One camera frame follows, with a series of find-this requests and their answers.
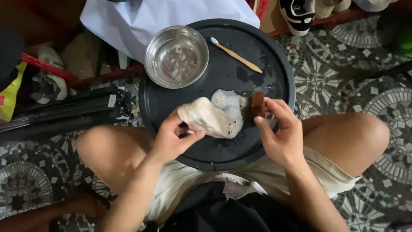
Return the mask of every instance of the black sneaker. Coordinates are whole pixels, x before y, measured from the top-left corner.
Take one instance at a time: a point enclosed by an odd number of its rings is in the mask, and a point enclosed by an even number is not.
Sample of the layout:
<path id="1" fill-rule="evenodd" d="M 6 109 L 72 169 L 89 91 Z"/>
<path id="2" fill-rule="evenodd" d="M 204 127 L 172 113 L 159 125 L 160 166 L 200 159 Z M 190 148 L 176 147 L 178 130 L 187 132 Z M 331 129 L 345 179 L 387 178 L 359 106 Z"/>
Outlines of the black sneaker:
<path id="1" fill-rule="evenodd" d="M 315 17 L 315 0 L 280 0 L 279 5 L 292 34 L 306 35 Z"/>

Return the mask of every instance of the toothbrush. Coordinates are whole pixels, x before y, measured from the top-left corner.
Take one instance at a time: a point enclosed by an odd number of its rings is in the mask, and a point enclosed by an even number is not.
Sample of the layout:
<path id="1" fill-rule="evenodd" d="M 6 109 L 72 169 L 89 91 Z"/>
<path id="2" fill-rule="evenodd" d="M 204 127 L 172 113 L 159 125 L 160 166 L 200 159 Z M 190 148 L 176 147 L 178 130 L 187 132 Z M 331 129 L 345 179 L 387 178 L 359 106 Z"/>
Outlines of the toothbrush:
<path id="1" fill-rule="evenodd" d="M 212 42 L 212 44 L 214 44 L 214 45 L 220 47 L 221 49 L 223 49 L 225 52 L 227 52 L 233 58 L 235 58 L 235 59 L 239 60 L 240 62 L 244 63 L 247 67 L 249 67 L 253 71 L 256 71 L 258 73 L 262 73 L 262 70 L 260 70 L 260 68 L 258 68 L 256 65 L 250 63 L 249 61 L 243 59 L 242 57 L 240 57 L 238 54 L 234 53 L 233 51 L 223 47 L 221 44 L 219 44 L 218 40 L 215 39 L 214 37 L 212 37 L 210 39 L 210 41 Z"/>

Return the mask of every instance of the yellow bag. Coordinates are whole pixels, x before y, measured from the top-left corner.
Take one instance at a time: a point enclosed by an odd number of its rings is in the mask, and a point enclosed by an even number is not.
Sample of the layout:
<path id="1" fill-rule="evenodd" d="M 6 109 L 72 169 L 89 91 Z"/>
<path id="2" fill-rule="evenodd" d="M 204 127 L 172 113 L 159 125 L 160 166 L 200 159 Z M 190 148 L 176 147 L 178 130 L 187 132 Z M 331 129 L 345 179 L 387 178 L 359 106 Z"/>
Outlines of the yellow bag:
<path id="1" fill-rule="evenodd" d="M 0 92 L 0 120 L 10 122 L 12 119 L 14 107 L 16 106 L 17 91 L 20 88 L 26 66 L 26 62 L 16 65 L 17 78 L 3 92 Z"/>

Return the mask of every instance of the soap foam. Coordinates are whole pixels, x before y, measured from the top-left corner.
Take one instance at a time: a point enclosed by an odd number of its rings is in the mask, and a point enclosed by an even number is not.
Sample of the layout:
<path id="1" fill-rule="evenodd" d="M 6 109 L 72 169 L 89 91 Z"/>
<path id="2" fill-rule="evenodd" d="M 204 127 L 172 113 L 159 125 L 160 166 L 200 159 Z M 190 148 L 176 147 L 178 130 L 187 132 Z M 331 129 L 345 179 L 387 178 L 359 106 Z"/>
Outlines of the soap foam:
<path id="1" fill-rule="evenodd" d="M 217 90 L 213 93 L 211 102 L 214 107 L 223 110 L 227 117 L 228 139 L 236 137 L 243 127 L 240 111 L 242 97 L 233 90 Z"/>

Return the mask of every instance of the stainless steel bowl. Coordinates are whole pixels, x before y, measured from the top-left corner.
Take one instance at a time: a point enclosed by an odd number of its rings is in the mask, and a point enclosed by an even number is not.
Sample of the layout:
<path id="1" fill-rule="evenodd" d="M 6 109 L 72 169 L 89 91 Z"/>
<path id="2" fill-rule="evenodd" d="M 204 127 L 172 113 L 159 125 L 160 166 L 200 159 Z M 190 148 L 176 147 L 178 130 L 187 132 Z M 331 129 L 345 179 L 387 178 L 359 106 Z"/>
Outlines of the stainless steel bowl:
<path id="1" fill-rule="evenodd" d="M 150 40 L 145 53 L 145 69 L 156 84 L 179 89 L 194 83 L 209 61 L 203 36 L 187 26 L 170 26 Z"/>

